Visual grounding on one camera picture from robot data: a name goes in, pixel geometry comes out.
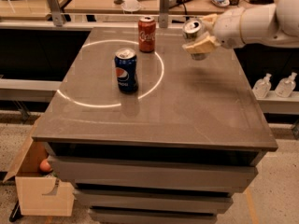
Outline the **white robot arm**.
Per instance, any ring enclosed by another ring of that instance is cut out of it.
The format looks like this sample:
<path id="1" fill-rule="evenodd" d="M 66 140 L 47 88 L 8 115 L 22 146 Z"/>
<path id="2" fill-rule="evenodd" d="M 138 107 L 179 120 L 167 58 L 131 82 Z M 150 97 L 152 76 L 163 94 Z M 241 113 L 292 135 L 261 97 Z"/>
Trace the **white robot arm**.
<path id="1" fill-rule="evenodd" d="M 182 46 L 190 54 L 210 53 L 218 47 L 238 49 L 248 44 L 299 47 L 299 0 L 233 8 L 220 15 L 204 16 L 201 22 L 207 31 Z"/>

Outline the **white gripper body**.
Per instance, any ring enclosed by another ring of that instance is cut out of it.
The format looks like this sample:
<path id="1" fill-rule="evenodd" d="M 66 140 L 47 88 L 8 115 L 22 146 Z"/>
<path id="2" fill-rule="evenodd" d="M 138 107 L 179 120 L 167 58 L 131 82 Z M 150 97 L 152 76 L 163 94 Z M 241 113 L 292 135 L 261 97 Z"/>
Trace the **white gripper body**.
<path id="1" fill-rule="evenodd" d="M 213 35 L 226 49 L 238 49 L 245 46 L 241 35 L 243 7 L 229 9 L 220 14 L 213 26 Z"/>

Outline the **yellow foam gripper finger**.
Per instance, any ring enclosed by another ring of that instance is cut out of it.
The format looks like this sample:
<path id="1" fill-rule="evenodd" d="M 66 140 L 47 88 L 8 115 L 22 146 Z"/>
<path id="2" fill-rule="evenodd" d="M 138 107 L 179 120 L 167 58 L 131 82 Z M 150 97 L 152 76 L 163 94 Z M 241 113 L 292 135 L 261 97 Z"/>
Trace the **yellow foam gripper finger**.
<path id="1" fill-rule="evenodd" d="M 215 36 L 208 35 L 203 40 L 196 40 L 194 42 L 184 44 L 182 47 L 188 53 L 195 54 L 195 53 L 210 53 L 220 45 L 221 43 L 217 40 Z"/>
<path id="2" fill-rule="evenodd" d="M 201 18 L 201 21 L 207 25 L 207 26 L 210 26 L 210 27 L 213 27 L 216 20 L 218 18 L 218 15 L 213 13 L 213 14 L 208 14 L 208 15 L 205 15 Z"/>

